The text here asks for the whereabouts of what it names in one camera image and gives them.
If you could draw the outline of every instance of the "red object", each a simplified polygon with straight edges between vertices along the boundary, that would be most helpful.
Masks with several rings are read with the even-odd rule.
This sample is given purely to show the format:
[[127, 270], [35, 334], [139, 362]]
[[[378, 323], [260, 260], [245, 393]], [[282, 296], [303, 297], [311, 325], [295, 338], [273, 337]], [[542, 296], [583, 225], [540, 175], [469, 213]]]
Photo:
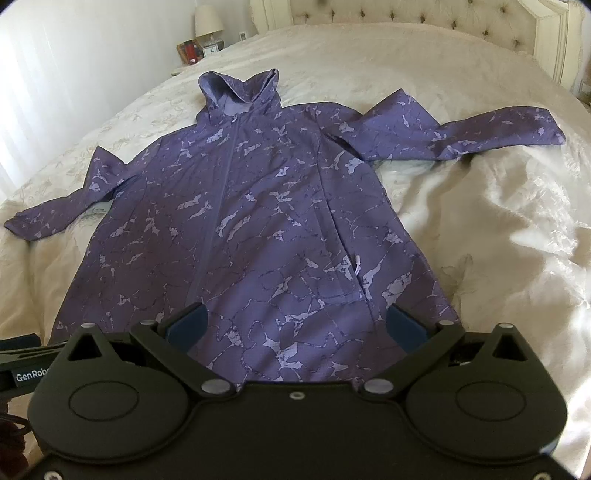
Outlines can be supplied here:
[[197, 54], [195, 53], [195, 45], [193, 45], [193, 42], [189, 40], [186, 41], [184, 45], [189, 63], [197, 63]]

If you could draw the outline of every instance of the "white bedspread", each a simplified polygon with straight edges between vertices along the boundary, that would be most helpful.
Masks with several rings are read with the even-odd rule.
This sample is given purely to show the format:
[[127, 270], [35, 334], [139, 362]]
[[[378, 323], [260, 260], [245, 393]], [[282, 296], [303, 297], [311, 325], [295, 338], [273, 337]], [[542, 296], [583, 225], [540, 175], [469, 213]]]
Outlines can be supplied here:
[[[273, 31], [137, 99], [0, 206], [0, 222], [80, 187], [97, 145], [127, 162], [193, 123], [204, 105], [201, 73], [246, 79], [270, 68], [280, 71], [284, 106], [330, 100], [365, 112], [403, 88], [441, 123], [509, 105], [553, 113], [566, 134], [562, 147], [508, 147], [470, 164], [384, 161], [376, 170], [466, 327], [514, 323], [541, 357], [569, 405], [556, 458], [580, 473], [591, 443], [591, 115], [528, 57], [428, 25]], [[96, 205], [67, 231], [31, 245], [0, 228], [0, 336], [49, 338], [109, 207]], [[14, 401], [13, 412], [23, 414], [26, 402]]]

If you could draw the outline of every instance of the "tufted headboard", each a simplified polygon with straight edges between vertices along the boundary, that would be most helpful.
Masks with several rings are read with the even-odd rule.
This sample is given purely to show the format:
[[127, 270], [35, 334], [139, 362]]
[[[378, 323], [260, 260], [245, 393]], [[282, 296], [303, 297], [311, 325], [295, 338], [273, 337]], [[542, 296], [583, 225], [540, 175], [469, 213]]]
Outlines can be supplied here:
[[259, 33], [291, 25], [425, 23], [532, 55], [570, 89], [581, 64], [583, 7], [558, 0], [251, 0]]

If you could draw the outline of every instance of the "hooded jacket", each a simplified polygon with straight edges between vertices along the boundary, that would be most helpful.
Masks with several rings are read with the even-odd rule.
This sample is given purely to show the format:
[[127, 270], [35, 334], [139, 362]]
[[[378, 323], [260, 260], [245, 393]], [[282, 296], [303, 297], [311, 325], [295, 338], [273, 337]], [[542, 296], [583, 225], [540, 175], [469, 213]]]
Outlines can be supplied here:
[[121, 331], [200, 300], [209, 327], [190, 355], [233, 382], [370, 378], [404, 355], [388, 306], [425, 325], [457, 320], [370, 162], [564, 142], [545, 109], [439, 125], [402, 90], [361, 115], [282, 108], [277, 83], [276, 70], [245, 82], [202, 75], [195, 125], [127, 165], [98, 147], [81, 189], [5, 223], [35, 241], [113, 200], [52, 342], [83, 322]]

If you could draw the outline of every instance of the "jacket hood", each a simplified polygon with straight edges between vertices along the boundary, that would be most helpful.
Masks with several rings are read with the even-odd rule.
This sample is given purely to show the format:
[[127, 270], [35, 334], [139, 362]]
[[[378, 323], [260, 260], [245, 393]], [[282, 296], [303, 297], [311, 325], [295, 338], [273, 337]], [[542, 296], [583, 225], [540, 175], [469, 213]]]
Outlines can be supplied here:
[[217, 72], [207, 72], [199, 77], [199, 87], [205, 95], [212, 119], [280, 108], [278, 82], [279, 72], [275, 69], [259, 73], [245, 82]]

